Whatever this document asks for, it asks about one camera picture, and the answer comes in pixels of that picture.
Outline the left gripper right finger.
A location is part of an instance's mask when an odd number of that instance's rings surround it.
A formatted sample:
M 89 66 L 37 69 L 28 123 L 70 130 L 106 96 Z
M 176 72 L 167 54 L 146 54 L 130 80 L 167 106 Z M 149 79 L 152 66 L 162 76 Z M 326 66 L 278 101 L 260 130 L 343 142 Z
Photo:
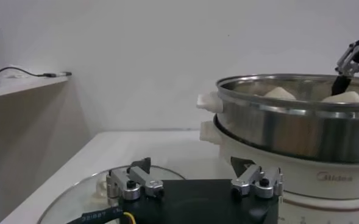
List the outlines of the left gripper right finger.
M 230 182 L 234 197 L 254 194 L 258 198 L 280 197 L 283 194 L 283 173 L 279 167 L 262 168 L 249 159 L 231 157 L 236 178 Z

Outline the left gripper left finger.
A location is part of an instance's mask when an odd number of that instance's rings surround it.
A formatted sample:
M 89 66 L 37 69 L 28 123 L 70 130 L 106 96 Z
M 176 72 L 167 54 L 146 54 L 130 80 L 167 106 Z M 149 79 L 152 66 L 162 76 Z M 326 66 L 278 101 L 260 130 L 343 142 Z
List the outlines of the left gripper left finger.
M 125 170 L 115 168 L 106 176 L 107 197 L 110 199 L 138 200 L 142 195 L 164 197 L 163 181 L 150 174 L 151 159 L 132 162 Z

